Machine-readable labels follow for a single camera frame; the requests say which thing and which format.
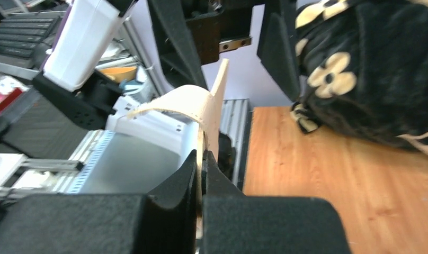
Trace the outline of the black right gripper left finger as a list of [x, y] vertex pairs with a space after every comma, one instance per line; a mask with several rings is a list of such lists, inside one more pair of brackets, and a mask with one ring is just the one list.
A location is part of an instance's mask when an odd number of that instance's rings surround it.
[[0, 253], [194, 253], [195, 168], [183, 165], [147, 194], [43, 194], [0, 223]]

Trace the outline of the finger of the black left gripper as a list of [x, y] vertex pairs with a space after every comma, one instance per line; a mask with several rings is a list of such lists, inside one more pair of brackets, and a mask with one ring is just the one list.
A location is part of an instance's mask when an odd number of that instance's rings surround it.
[[295, 46], [297, 2], [266, 1], [257, 56], [288, 99], [295, 102], [301, 93]]
[[147, 2], [159, 62], [169, 84], [178, 88], [196, 85], [207, 88], [191, 31], [186, 26], [180, 1]]

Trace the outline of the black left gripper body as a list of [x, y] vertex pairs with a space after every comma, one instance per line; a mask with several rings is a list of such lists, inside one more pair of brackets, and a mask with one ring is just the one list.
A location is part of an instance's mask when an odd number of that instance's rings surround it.
[[252, 44], [253, 7], [262, 0], [181, 1], [201, 64], [219, 60], [223, 52]]

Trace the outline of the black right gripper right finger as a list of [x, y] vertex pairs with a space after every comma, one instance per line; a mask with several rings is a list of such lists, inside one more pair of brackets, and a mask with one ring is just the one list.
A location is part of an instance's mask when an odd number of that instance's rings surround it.
[[247, 196], [203, 156], [203, 253], [350, 253], [341, 218], [318, 197]]

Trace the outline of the beige leather card holder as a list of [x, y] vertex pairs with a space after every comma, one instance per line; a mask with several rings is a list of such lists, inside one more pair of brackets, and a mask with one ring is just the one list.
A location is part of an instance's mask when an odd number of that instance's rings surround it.
[[225, 94], [229, 67], [229, 59], [221, 61], [217, 77], [211, 90], [196, 85], [183, 85], [167, 94], [141, 106], [138, 106], [127, 118], [143, 115], [151, 111], [181, 114], [198, 123], [197, 155], [196, 155], [196, 238], [201, 239], [202, 230], [202, 162], [206, 150], [211, 151], [215, 158], [218, 153], [218, 136], [221, 124], [222, 105]]

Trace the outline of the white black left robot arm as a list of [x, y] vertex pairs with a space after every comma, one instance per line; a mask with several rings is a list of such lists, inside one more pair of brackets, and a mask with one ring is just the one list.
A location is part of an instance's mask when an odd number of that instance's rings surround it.
[[260, 1], [149, 1], [159, 63], [173, 90], [140, 104], [96, 65], [131, 13], [134, 1], [73, 1], [34, 87], [76, 125], [140, 137], [146, 120], [178, 113], [199, 125], [197, 160], [219, 152], [219, 127], [229, 61], [212, 89], [201, 67], [244, 46]]

